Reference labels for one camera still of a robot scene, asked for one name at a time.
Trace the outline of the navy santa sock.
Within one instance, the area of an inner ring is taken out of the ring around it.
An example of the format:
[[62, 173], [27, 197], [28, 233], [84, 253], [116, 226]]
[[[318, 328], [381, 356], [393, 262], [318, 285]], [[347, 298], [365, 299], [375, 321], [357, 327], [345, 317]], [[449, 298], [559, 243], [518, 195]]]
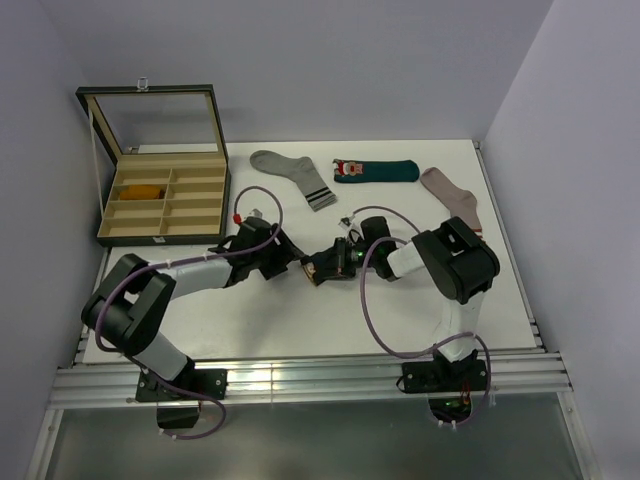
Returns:
[[311, 256], [305, 256], [300, 260], [301, 266], [314, 286], [320, 286], [327, 280], [331, 273], [329, 256], [318, 252]]

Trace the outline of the mustard yellow sock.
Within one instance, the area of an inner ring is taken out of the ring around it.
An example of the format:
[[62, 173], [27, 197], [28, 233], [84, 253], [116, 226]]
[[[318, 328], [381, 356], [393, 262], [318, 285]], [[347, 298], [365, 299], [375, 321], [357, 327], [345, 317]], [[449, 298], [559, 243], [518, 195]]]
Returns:
[[129, 185], [120, 191], [118, 199], [120, 201], [160, 200], [164, 195], [164, 190], [159, 186]]

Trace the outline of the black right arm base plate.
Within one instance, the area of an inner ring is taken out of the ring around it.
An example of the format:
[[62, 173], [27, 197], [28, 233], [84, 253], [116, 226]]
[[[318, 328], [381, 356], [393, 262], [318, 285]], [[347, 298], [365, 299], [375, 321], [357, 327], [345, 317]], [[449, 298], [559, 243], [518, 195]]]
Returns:
[[490, 377], [480, 359], [449, 362], [444, 358], [405, 362], [401, 383], [408, 394], [463, 393], [484, 391]]

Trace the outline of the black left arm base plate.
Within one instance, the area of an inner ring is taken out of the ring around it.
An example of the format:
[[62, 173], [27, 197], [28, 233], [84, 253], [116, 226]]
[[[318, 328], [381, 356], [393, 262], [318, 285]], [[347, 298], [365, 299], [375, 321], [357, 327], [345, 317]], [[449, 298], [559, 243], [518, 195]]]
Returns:
[[[226, 386], [226, 369], [196, 369], [193, 379], [188, 380], [185, 386], [180, 386], [180, 389], [189, 390], [199, 395], [206, 395], [216, 400], [223, 400], [225, 398]], [[162, 386], [157, 379], [148, 373], [140, 373], [135, 393], [136, 402], [151, 403], [180, 400], [193, 400], [193, 397], [174, 392]]]

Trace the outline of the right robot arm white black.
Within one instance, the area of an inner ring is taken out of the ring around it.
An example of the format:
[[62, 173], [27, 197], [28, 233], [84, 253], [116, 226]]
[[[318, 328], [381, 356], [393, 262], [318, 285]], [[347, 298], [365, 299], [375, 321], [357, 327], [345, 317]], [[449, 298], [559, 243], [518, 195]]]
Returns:
[[500, 273], [496, 254], [462, 219], [452, 217], [435, 230], [425, 230], [409, 241], [393, 239], [382, 216], [363, 220], [348, 236], [339, 237], [301, 264], [310, 281], [353, 279], [373, 269], [393, 282], [426, 270], [445, 298], [434, 351], [443, 359], [433, 365], [435, 383], [452, 390], [468, 374], [464, 362], [477, 354], [479, 314], [486, 292]]

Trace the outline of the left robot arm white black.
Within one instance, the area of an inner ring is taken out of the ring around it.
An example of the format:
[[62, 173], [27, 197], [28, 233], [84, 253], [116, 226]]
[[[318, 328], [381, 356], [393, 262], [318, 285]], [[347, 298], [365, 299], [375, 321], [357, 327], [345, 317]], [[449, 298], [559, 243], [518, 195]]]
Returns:
[[303, 256], [278, 225], [249, 217], [200, 257], [153, 266], [135, 254], [122, 256], [86, 302], [81, 320], [97, 341], [156, 374], [170, 398], [183, 399], [194, 389], [195, 363], [160, 333], [170, 302], [233, 287], [254, 270], [269, 280]]

